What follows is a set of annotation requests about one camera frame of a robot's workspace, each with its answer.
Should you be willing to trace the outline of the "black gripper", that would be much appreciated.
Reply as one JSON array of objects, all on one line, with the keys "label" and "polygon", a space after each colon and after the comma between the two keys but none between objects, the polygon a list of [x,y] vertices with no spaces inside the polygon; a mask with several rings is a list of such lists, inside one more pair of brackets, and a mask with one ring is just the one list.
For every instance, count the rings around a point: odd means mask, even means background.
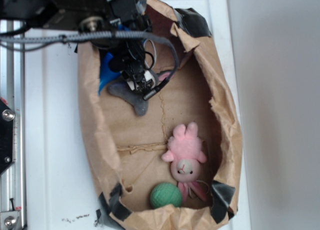
[{"label": "black gripper", "polygon": [[109,62],[112,72],[120,73],[129,88],[138,93],[146,93],[154,85],[152,74],[145,66],[146,52],[140,40],[127,40],[111,52]]}]

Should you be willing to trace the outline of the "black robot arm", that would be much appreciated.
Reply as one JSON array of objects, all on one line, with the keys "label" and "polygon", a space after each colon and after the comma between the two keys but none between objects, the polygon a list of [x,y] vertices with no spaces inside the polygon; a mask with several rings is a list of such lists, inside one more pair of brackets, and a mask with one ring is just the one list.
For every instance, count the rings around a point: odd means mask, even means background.
[{"label": "black robot arm", "polygon": [[147,0],[0,0],[0,17],[19,21],[19,29],[1,33],[1,46],[17,44],[36,49],[53,43],[91,41],[111,52],[109,69],[121,74],[136,92],[156,84],[145,65],[145,38],[152,24],[146,15]]}]

